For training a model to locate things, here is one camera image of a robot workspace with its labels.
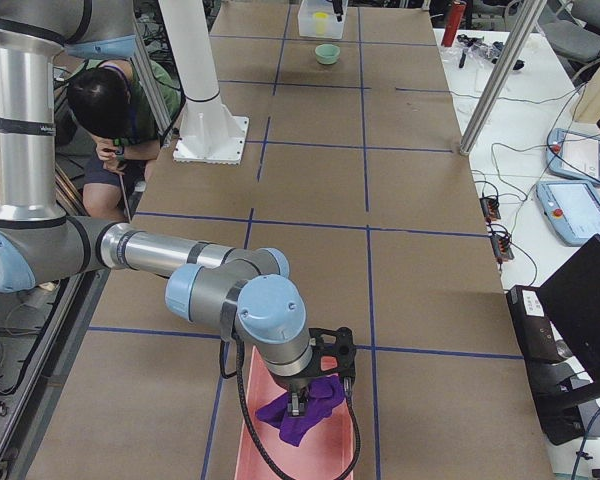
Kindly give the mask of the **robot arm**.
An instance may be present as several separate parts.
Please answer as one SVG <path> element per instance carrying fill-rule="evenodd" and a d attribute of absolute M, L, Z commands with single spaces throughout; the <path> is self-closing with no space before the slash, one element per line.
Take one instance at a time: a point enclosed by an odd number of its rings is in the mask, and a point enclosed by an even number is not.
<path fill-rule="evenodd" d="M 323 330 L 307 326 L 286 258 L 275 249 L 150 234 L 121 210 L 124 175 L 133 163 L 153 162 L 160 149 L 134 126 L 130 54 L 107 52 L 109 44 L 134 43 L 134 23 L 127 1 L 0 1 L 0 292 L 104 267 L 163 275 L 174 314 L 257 348 L 285 390 L 260 419 L 324 419 L 351 402 L 355 349 L 347 328 L 329 346 Z M 57 206 L 52 177 L 52 59 L 64 48 L 92 61 L 67 91 L 96 146 L 82 216 Z"/>

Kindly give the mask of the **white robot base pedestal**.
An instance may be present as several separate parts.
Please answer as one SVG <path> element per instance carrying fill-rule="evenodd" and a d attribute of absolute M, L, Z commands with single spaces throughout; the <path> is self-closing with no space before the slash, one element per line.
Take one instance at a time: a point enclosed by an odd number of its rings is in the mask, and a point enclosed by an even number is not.
<path fill-rule="evenodd" d="M 159 6 L 185 100 L 174 160 L 237 165 L 249 119 L 232 115 L 222 100 L 203 3 Z"/>

